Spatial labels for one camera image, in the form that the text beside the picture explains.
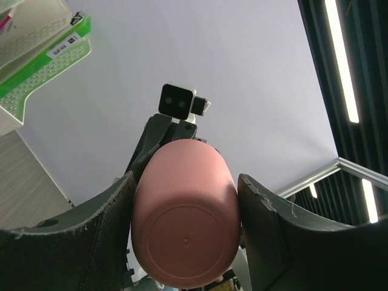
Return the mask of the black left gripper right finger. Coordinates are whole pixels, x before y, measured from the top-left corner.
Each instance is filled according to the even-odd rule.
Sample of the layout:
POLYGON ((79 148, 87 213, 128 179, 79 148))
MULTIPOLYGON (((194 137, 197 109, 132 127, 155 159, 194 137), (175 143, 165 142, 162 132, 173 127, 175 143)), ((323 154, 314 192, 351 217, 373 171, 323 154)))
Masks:
POLYGON ((387 220, 350 226, 238 178, 253 290, 386 290, 387 220))

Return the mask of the pink plastic cup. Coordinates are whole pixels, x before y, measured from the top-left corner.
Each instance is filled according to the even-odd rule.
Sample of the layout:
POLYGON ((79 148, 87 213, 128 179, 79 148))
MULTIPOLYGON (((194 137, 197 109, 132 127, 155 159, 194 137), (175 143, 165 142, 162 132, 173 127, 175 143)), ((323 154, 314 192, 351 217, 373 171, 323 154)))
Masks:
POLYGON ((219 278, 240 240, 238 194, 221 154, 194 139, 157 150, 136 189, 131 239, 140 266, 162 284, 193 289, 219 278))

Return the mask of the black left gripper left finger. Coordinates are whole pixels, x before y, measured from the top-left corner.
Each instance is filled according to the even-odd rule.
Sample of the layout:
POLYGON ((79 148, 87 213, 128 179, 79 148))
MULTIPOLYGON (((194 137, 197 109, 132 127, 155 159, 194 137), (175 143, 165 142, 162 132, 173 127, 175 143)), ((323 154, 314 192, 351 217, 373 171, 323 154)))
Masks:
POLYGON ((123 290, 134 178, 34 227, 1 230, 1 290, 123 290))

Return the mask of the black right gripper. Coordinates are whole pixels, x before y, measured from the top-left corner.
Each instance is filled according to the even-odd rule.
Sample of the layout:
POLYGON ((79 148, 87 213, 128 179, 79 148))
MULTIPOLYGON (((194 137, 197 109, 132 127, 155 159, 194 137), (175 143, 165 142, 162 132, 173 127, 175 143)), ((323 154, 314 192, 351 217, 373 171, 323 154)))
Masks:
POLYGON ((180 140, 192 140, 209 146, 207 140, 196 136, 197 129, 196 124, 183 120, 176 123, 169 116, 154 114, 146 122, 125 173, 132 172, 135 181, 138 182, 150 158, 160 148, 164 137, 166 147, 171 147, 171 144, 180 140))

